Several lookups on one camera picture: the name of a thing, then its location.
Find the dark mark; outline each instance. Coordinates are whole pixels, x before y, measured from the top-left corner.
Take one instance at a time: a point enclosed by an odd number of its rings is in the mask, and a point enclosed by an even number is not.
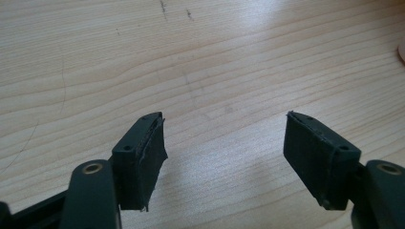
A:
[[[35,127],[33,128],[33,131],[32,131],[32,133],[31,133],[31,135],[30,135],[30,138],[28,138],[28,141],[25,143],[23,149],[22,149],[22,150],[18,153],[18,155],[12,160],[12,162],[6,167],[6,169],[4,169],[0,174],[3,174],[4,172],[6,172],[7,169],[9,169],[9,167],[12,166],[12,164],[14,163],[14,161],[17,160],[17,159],[20,157],[21,153],[25,150],[25,148],[27,147],[28,143],[30,143],[31,138],[32,138],[32,136],[33,136],[33,133],[35,132],[36,127],[38,126],[38,124],[39,124],[39,120],[36,122],[36,125],[35,125]]]
[[[162,0],[160,0],[160,6],[161,6],[161,12],[163,12],[163,15],[164,15],[164,19],[166,19],[166,21],[167,21],[166,4]]]
[[[65,101],[66,101],[66,82],[65,82],[65,58],[63,57],[62,54],[62,81],[63,81],[63,102],[62,102],[62,108],[60,109],[59,114],[62,114],[63,108],[65,107]]]
[[[194,21],[194,18],[191,16],[191,11],[189,9],[185,9],[185,11],[187,12],[188,18],[190,18],[190,20]]]

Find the black bracket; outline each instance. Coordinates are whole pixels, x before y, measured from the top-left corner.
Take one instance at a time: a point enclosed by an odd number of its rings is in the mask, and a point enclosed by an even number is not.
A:
[[[120,210],[148,210],[160,167],[167,159],[161,113],[140,118],[109,160],[75,168],[69,189],[11,214],[0,202],[0,228],[121,228]]]
[[[326,210],[354,203],[354,228],[405,228],[405,169],[361,151],[315,118],[289,112],[284,156]]]

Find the screw hole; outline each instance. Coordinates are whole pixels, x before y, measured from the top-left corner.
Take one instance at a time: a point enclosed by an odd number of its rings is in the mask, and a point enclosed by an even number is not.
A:
[[[395,166],[391,165],[391,164],[378,164],[377,168],[387,174],[391,174],[391,175],[401,175],[402,172],[396,168]]]
[[[85,174],[85,175],[95,174],[98,171],[100,171],[101,169],[102,169],[102,164],[100,164],[100,163],[89,164],[83,168],[83,174]]]
[[[347,146],[339,146],[339,149],[341,149],[341,150],[349,150],[349,147],[347,147]]]

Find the black plastic arm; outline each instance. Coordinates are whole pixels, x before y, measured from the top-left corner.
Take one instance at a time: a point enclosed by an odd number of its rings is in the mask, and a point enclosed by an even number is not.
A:
[[[167,159],[161,113],[141,117],[109,160],[85,162],[69,189],[11,214],[0,202],[0,228],[121,228],[121,210],[148,210],[160,167]]]
[[[405,170],[383,160],[359,163],[361,152],[315,118],[289,112],[284,156],[319,205],[345,210],[354,228],[405,228]]]

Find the wooden table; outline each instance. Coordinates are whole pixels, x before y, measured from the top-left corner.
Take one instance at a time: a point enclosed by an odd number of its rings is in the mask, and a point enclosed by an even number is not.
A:
[[[15,213],[162,111],[169,159],[124,228],[351,228],[283,157],[286,113],[405,166],[404,1],[0,3],[0,199]]]

